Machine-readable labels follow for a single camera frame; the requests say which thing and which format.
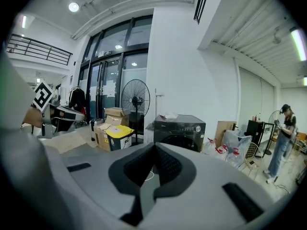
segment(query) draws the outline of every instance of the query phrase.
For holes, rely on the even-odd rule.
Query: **shirt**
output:
[[[289,118],[287,120],[284,121],[284,125],[286,129],[290,129],[290,127],[293,127],[293,130],[295,129],[295,125],[296,125],[296,117],[293,115],[292,118]],[[288,137],[291,138],[291,135],[286,134],[283,130],[282,133]]]

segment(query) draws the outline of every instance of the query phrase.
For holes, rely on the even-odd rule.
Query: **black metal railing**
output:
[[[203,8],[205,7],[205,3],[206,3],[206,0],[197,1],[197,6],[196,6],[195,14],[194,14],[194,20],[196,20],[198,24],[201,21],[201,15],[202,15]]]
[[[11,35],[6,52],[45,59],[66,66],[72,55],[63,49],[17,34]]]

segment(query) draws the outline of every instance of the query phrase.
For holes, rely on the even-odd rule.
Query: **yellow lid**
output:
[[[106,130],[106,134],[112,138],[122,138],[126,135],[132,134],[134,129],[123,125],[112,126]]]

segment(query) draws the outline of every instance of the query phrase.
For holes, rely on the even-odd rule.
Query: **glass door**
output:
[[[99,74],[98,116],[105,118],[105,108],[116,106],[120,93],[117,91],[119,57],[107,59]]]
[[[100,69],[102,68],[102,62],[95,63],[90,67],[90,81],[88,89],[88,99],[89,99],[89,117],[90,120],[98,118],[97,113],[97,91],[98,91],[98,77]]]

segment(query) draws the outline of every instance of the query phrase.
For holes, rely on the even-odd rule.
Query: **round ceiling light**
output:
[[[71,12],[77,12],[79,10],[79,5],[75,2],[72,2],[69,6],[68,6],[69,10]]]

